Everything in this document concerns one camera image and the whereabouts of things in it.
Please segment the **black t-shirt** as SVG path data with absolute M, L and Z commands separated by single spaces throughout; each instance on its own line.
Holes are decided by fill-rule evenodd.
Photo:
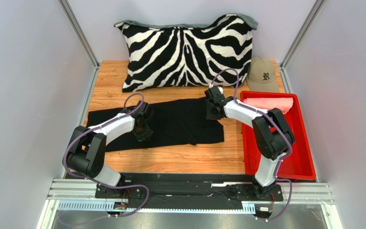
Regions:
M 175 145 L 216 144 L 224 142 L 224 127 L 208 120 L 204 97 L 154 103 L 153 115 L 147 121 L 153 131 L 148 141 L 139 142 L 128 132 L 106 146 L 107 152 Z

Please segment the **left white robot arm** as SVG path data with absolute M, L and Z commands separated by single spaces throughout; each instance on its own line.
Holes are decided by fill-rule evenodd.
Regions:
M 153 113 L 147 102 L 140 101 L 135 108 L 125 108 L 99 125 L 75 128 L 62 160 L 64 167 L 75 177 L 116 187 L 122 176 L 104 163 L 106 146 L 124 134 L 137 143 L 147 142 L 153 134 L 147 123 Z

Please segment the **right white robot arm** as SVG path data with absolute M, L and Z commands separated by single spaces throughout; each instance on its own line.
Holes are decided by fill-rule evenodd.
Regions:
M 277 172 L 284 158 L 292 153 L 295 137 L 282 111 L 256 108 L 233 96 L 225 97 L 221 87 L 209 85 L 206 96 L 206 118 L 230 118 L 253 129 L 257 148 L 261 153 L 254 176 L 254 194 L 267 195 L 277 182 Z

